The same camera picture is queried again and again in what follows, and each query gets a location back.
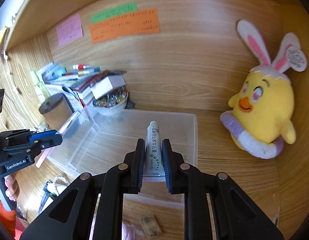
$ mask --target sticky note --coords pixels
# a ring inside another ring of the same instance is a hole
[[[64,46],[77,38],[83,37],[80,15],[77,13],[66,19],[56,28],[59,46]]]
[[[89,27],[92,43],[115,39],[118,36],[159,33],[157,9],[129,12],[95,23]]]
[[[97,23],[103,21],[105,19],[115,17],[121,14],[125,14],[128,12],[135,12],[137,11],[136,3],[126,3],[108,10],[104,10],[99,12],[91,17],[91,23]]]

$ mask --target yellow chick plush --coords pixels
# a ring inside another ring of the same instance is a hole
[[[307,60],[294,33],[285,35],[271,63],[262,36],[252,23],[239,21],[237,31],[260,65],[251,69],[241,91],[230,98],[228,105],[233,110],[220,119],[239,148],[259,158],[274,158],[281,152],[283,140],[289,144],[296,141],[290,120],[293,89],[283,72],[290,67],[303,71]]]

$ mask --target white round tag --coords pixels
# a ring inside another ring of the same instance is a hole
[[[295,46],[286,50],[286,58],[289,66],[295,71],[301,72],[307,68],[308,62],[305,54]]]

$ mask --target orange beak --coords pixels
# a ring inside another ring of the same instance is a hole
[[[250,104],[248,97],[240,98],[239,108],[245,113],[250,113],[252,111],[253,106]]]

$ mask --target person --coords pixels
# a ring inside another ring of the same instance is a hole
[[[18,181],[16,180],[16,174],[13,173],[9,175],[5,184],[7,186],[6,195],[10,200],[16,200],[20,194],[20,187]],[[3,226],[8,230],[8,232],[15,237],[16,234],[16,211],[6,211],[2,207],[2,203],[0,201],[0,221]]]

